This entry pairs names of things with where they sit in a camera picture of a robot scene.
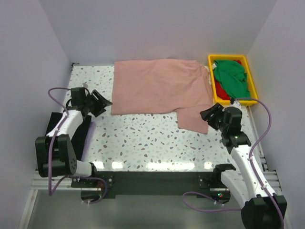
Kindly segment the pink t shirt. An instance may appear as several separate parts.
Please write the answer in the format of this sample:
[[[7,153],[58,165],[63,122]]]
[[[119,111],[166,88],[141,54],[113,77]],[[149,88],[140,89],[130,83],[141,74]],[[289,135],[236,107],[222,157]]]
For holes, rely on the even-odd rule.
[[[209,72],[197,61],[118,61],[112,103],[111,115],[176,112],[179,128],[207,134],[200,112],[213,105]]]

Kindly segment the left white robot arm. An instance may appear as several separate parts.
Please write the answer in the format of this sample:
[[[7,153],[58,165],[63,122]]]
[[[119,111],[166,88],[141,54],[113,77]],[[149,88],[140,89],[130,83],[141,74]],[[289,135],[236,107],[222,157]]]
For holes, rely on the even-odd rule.
[[[91,116],[98,117],[112,102],[97,90],[91,93],[84,87],[70,89],[71,97],[64,106],[60,120],[45,136],[35,141],[38,172],[41,177],[90,177],[94,174],[92,163],[82,162],[77,156],[72,139],[76,133],[87,136],[80,127],[90,124]]]

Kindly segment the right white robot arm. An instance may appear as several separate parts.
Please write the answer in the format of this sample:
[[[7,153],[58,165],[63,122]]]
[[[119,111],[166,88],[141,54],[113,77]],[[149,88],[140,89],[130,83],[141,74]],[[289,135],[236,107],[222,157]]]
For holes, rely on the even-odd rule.
[[[222,144],[235,161],[242,179],[237,179],[231,164],[216,165],[214,179],[233,194],[241,208],[242,222],[247,229],[282,229],[287,201],[278,195],[261,171],[248,136],[242,131],[243,113],[238,101],[228,107],[216,103],[200,112],[201,118],[221,132]]]

